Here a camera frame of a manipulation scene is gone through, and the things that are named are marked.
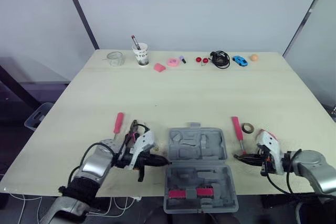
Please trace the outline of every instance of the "open tool case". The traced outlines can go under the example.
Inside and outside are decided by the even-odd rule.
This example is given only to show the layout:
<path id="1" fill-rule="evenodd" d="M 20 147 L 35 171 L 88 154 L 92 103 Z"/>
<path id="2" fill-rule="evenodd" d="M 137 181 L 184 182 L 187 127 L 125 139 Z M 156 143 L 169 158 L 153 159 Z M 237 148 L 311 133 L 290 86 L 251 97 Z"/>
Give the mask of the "open tool case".
<path id="1" fill-rule="evenodd" d="M 164 211 L 167 214 L 197 212 L 236 212 L 237 195 L 231 169 L 225 165 L 227 154 L 223 131 L 190 128 L 169 131 Z"/>

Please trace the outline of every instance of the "paper cup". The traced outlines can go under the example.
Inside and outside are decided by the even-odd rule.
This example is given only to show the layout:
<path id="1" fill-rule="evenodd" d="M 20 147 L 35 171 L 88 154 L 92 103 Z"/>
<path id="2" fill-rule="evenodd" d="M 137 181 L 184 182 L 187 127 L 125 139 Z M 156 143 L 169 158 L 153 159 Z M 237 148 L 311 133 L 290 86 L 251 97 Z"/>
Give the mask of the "paper cup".
<path id="1" fill-rule="evenodd" d="M 141 66 L 146 66 L 149 63 L 148 59 L 148 46 L 145 43 L 139 43 L 141 50 L 138 50 L 135 45 L 132 46 L 132 50 L 135 54 L 135 58 L 138 64 Z"/>

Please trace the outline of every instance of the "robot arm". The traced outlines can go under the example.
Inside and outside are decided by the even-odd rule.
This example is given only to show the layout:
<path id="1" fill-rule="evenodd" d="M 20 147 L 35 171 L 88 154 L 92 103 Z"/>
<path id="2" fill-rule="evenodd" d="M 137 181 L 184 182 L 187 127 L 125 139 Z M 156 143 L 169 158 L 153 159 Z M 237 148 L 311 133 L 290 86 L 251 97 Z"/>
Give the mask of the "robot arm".
<path id="1" fill-rule="evenodd" d="M 266 173 L 283 175 L 285 172 L 294 172 L 306 178 L 315 193 L 336 196 L 336 169 L 328 165 L 321 153 L 302 151 L 292 160 L 296 152 L 283 153 L 277 138 L 265 130 L 260 131 L 257 142 L 261 154 L 235 155 L 235 158 L 246 164 L 261 166 L 262 176 L 266 176 Z M 271 164 L 267 171 L 265 162 Z"/>
<path id="2" fill-rule="evenodd" d="M 41 224 L 83 222 L 112 166 L 139 169 L 138 181 L 141 182 L 145 165 L 168 164 L 164 157 L 149 153 L 154 146 L 153 132 L 146 128 L 140 136 L 137 129 L 134 120 L 122 144 L 112 139 L 101 141 L 102 145 L 98 145 L 94 153 L 80 165 L 68 187 L 62 189 L 62 196 L 55 200 Z"/>
<path id="3" fill-rule="evenodd" d="M 289 157 L 285 155 L 284 160 L 289 160 Z M 321 153 L 316 151 L 300 152 L 293 160 L 290 172 L 306 178 L 316 193 L 336 196 L 336 169 L 328 165 Z"/>

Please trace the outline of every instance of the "red screwdriver handle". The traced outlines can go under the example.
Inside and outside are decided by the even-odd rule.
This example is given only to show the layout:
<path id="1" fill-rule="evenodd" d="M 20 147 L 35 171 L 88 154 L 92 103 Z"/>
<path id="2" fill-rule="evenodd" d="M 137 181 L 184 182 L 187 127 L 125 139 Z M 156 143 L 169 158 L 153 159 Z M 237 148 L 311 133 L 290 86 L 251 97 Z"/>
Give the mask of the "red screwdriver handle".
<path id="1" fill-rule="evenodd" d="M 243 133 L 242 133 L 242 129 L 240 128 L 239 119 L 238 119 L 237 116 L 232 116 L 231 118 L 232 118 L 233 125 L 235 127 L 236 136 L 237 136 L 239 141 L 242 141 L 243 140 Z"/>
<path id="2" fill-rule="evenodd" d="M 124 119 L 124 113 L 119 112 L 117 115 L 116 123 L 114 124 L 113 133 L 119 133 L 122 125 L 122 120 Z"/>

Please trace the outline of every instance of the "tool case lid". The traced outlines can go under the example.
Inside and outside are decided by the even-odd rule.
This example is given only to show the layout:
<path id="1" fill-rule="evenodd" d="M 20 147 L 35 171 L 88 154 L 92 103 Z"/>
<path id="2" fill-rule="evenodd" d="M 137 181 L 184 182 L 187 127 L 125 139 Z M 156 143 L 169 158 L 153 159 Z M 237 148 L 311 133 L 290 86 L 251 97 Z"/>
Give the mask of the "tool case lid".
<path id="1" fill-rule="evenodd" d="M 223 163 L 227 159 L 223 131 L 219 128 L 201 128 L 191 123 L 186 128 L 171 128 L 167 159 L 175 163 Z"/>

